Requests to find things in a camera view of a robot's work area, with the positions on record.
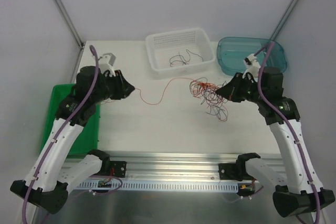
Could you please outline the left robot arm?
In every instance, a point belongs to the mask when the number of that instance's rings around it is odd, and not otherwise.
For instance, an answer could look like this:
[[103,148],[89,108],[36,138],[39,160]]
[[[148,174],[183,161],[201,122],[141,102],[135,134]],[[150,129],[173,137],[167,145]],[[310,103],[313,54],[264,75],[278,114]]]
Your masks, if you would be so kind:
[[24,200],[56,214],[69,194],[92,175],[110,174],[110,156],[90,150],[82,161],[67,172],[61,168],[75,140],[96,113],[97,104],[127,98],[135,87],[122,72],[101,71],[99,67],[80,69],[70,93],[60,102],[48,140],[25,179],[13,181],[10,190]]

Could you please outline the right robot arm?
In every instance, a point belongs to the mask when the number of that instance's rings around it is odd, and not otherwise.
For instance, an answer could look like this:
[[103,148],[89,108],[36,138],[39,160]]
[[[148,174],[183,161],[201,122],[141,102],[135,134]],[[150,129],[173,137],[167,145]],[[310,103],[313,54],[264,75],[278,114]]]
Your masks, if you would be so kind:
[[283,218],[316,213],[335,202],[325,189],[310,161],[301,130],[300,114],[293,99],[283,95],[283,74],[266,67],[257,80],[251,73],[236,73],[216,94],[232,102],[249,101],[258,106],[278,144],[286,177],[266,165],[256,153],[238,155],[235,164],[225,165],[224,174],[242,181],[254,178],[272,192],[274,207]]

